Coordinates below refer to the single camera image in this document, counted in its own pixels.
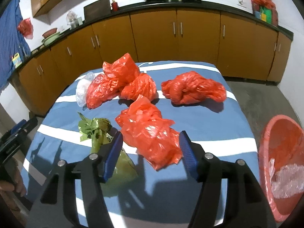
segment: red bottle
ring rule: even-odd
[[[119,9],[119,7],[118,7],[118,3],[115,1],[115,0],[112,0],[113,2],[112,2],[112,10],[114,11],[114,12],[116,12],[116,11],[118,11],[118,9]]]

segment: red bowl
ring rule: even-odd
[[[48,30],[47,32],[43,33],[42,36],[46,39],[47,37],[51,36],[52,34],[57,32],[57,27],[53,28],[51,30]]]

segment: blue curtain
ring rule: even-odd
[[[23,61],[23,49],[27,55],[31,52],[23,35],[17,29],[23,20],[19,2],[20,0],[11,0],[0,18],[0,90],[15,69],[12,56],[18,52]]]

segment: green bowl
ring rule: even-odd
[[[50,36],[48,36],[46,39],[42,40],[42,43],[45,46],[48,46],[50,43],[54,42],[57,38],[59,38],[60,32],[54,33]]]

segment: red plastic tub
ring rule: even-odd
[[[274,116],[264,128],[259,148],[260,184],[277,222],[284,221],[302,196],[276,199],[271,192],[269,161],[275,159],[275,173],[287,164],[304,165],[304,131],[290,117]]]

